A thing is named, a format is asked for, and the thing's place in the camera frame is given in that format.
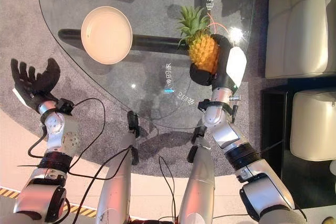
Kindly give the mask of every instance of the white plate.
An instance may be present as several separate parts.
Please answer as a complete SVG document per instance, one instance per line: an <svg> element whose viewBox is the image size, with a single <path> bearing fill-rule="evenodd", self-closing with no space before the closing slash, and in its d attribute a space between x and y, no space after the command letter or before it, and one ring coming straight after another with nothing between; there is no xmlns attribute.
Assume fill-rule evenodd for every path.
<svg viewBox="0 0 336 224"><path fill-rule="evenodd" d="M126 16L116 8L101 6L84 19L81 40L89 56L102 64L114 64L129 53L132 28Z"/></svg>

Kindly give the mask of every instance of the pineapple leaves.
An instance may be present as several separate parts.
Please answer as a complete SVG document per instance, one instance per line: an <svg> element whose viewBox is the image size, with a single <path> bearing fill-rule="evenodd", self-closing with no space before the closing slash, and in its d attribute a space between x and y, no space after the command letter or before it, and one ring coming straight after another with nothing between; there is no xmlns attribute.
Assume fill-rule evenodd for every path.
<svg viewBox="0 0 336 224"><path fill-rule="evenodd" d="M186 43L193 40L199 30L202 33L206 32L210 19L208 16L202 16L204 8L200 6L194 8L193 6L181 6L181 19L178 21L182 26L179 27L181 36L184 34Z"/></svg>

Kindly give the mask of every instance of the glass table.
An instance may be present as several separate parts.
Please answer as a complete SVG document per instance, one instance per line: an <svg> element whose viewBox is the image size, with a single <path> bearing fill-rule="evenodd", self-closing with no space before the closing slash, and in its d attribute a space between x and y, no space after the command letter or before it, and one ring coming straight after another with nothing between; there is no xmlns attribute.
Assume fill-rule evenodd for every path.
<svg viewBox="0 0 336 224"><path fill-rule="evenodd" d="M204 6L214 21L223 24L230 34L221 26L216 26L216 32L234 40L235 45L246 53L255 0L39 2L45 22L54 38L99 86L154 124L189 129L196 127L202 117L201 111L197 109L198 102L209 99L212 90L211 87L198 85L190 79L189 56L186 55L185 48L177 49L180 40L177 22L181 6ZM131 51L124 60L114 65L103 65L94 61L81 45L79 29L82 22L91 10L99 6L119 9L132 26L134 37Z"/></svg>

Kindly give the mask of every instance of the silver robot arm segment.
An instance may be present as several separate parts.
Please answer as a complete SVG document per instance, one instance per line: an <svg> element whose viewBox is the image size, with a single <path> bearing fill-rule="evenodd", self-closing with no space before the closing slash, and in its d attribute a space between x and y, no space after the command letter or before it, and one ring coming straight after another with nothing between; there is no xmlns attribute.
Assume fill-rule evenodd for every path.
<svg viewBox="0 0 336 224"><path fill-rule="evenodd" d="M47 150L14 208L14 213L25 214L34 223L54 222L61 216L67 172L79 145L77 122L71 115L57 113L54 101L42 103L39 113L47 128Z"/></svg>

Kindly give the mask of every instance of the black cable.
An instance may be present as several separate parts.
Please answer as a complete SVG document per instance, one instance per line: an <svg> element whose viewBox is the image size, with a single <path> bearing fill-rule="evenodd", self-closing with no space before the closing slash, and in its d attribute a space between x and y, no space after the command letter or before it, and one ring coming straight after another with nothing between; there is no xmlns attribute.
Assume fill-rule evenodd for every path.
<svg viewBox="0 0 336 224"><path fill-rule="evenodd" d="M260 152L258 152L258 154L261 154L261 153L264 153L266 151L269 151L270 149L274 148L275 146L281 144L282 142L283 142L283 140L281 140L281 141L279 141L279 142L277 142L277 143L275 143L275 144L273 144L273 145L271 145L269 147L266 147L265 149L263 149Z"/></svg>
<svg viewBox="0 0 336 224"><path fill-rule="evenodd" d="M69 215L69 213L70 213L70 202L68 201L67 198L65 198L65 202L66 202L67 207L68 207L68 211L67 211L67 213L66 213L61 219L59 219L59 220L56 221L56 222L53 222L52 224L60 224L62 221L65 220L65 218L68 217L68 215Z"/></svg>
<svg viewBox="0 0 336 224"><path fill-rule="evenodd" d="M45 125L42 126L42 130L43 130L43 135L42 137L37 140L35 142L35 144L33 144L29 149L28 149L28 156L29 157L34 157L34 158L43 158L43 156L36 156L36 155L33 155L31 152L32 152L32 149L35 148L36 145L38 145L47 135L47 127Z"/></svg>
<svg viewBox="0 0 336 224"><path fill-rule="evenodd" d="M220 216L216 216L213 219L218 219L218 218L222 218L222 217L228 217L228 216L248 216L248 214L241 214L241 215L220 215ZM173 216L164 216L159 218L158 220L162 220L164 218L172 218Z"/></svg>
<svg viewBox="0 0 336 224"><path fill-rule="evenodd" d="M306 222L308 222L308 220L307 220L307 216L306 216L305 213L302 211L301 207L299 207L298 204L296 204L295 202L294 202L294 205L295 205L296 208L299 209L300 213L303 215L303 217L304 217L304 219L306 220Z"/></svg>
<svg viewBox="0 0 336 224"><path fill-rule="evenodd" d="M132 147L129 146L128 148L126 148L126 149L124 149L124 150L122 150L122 151L116 153L115 155L113 155L112 157L110 157L108 160L106 160L106 161L99 167L99 169L97 170L96 174L94 175L93 179L91 180L91 182L90 182L88 188L86 189L86 191L85 191L85 193L84 193L84 196L83 196L83 198L82 198L82 200L81 200L81 202L80 202L80 204L79 204L79 207L78 207L77 212L76 212L76 216L75 216L75 218L74 218L72 224L75 224L75 223L76 223L76 221L77 221L77 219L78 219L78 216L79 216L79 213L80 213L80 209L81 209L81 207L82 207L82 205L83 205L83 203L84 203L84 200L85 200L85 198L86 198L86 196L87 196L87 194L88 194L88 192L89 192L89 190L90 190L90 188L91 188L93 182L95 182L95 180L96 180L98 174L99 174L100 171L103 169L104 165L107 164L107 163L108 163L109 161L111 161L112 159L114 159L114 158L115 158L116 156L118 156L119 154L121 154L122 152L127 151L126 154L124 155L124 157L122 158L122 160L121 160L121 162L120 162L120 164L119 164L119 166L118 166L116 172L115 172L115 173L113 174L113 176L111 177L111 178L113 178L113 177L117 174L117 172L119 171L122 162L124 161L124 159L126 158L128 152L130 151L130 148L132 148Z"/></svg>
<svg viewBox="0 0 336 224"><path fill-rule="evenodd" d="M167 181L167 179L166 179L166 177L165 177L165 175L164 175L164 173L163 173L163 171L162 171L162 166L161 166L160 158L163 160L164 164L165 164L166 167L168 168L168 171L169 171L169 173L170 173L170 176L171 176L172 179L173 179L173 188L174 188L173 190L172 190L172 188L170 187L170 185L169 185L169 183L168 183L168 181ZM167 183L167 185L168 185L168 187L169 187L169 190L170 190L170 192L171 192L171 194L172 194L172 198L173 198L173 199L172 199L172 217L173 217L173 223L175 223L175 222L176 222L176 205L175 205L175 197L174 197L174 193L175 193L175 181L174 181L174 177L173 177L172 172L170 171L170 168L169 168L167 162L166 162L166 161L164 160L164 158L163 158L162 156L160 156L160 155L159 155L159 166L160 166L160 170L161 170L162 176L163 176L164 180L166 181L166 183Z"/></svg>
<svg viewBox="0 0 336 224"><path fill-rule="evenodd" d="M78 102L77 104L75 104L75 107L76 106L78 106L78 105L80 105L81 103L83 103L83 102L86 102L86 101L89 101L89 100L96 100L96 101L99 101L100 103L101 103L101 105L102 105L102 107L103 107L103 111L104 111L104 123L103 123L103 127L102 127L102 129L101 129L101 131L100 131L100 133L98 134L98 136L79 154L79 156L78 156L78 158L77 158L77 160L70 166L70 169L74 166L74 165L76 165L76 163L80 160L80 158L81 158L81 156L83 155L83 153L88 149L88 148L90 148L91 147L91 145L92 144L94 144L94 142L100 137L100 135L103 133L103 131L104 131L104 129L105 129L105 124L106 124L106 111L105 111L105 106L104 106L104 103L101 101L101 100L99 100L98 98L87 98L87 99L84 99L84 100L82 100L82 101L80 101L80 102Z"/></svg>
<svg viewBox="0 0 336 224"><path fill-rule="evenodd" d="M38 165L17 165L16 167L37 167Z"/></svg>
<svg viewBox="0 0 336 224"><path fill-rule="evenodd" d="M174 216L164 216L164 217L159 218L158 220L162 220L164 218L174 218Z"/></svg>
<svg viewBox="0 0 336 224"><path fill-rule="evenodd" d="M220 215L220 216L216 216L213 219L217 219L217 218L222 218L222 217L228 217L228 216L246 216L248 214L243 214L243 215Z"/></svg>

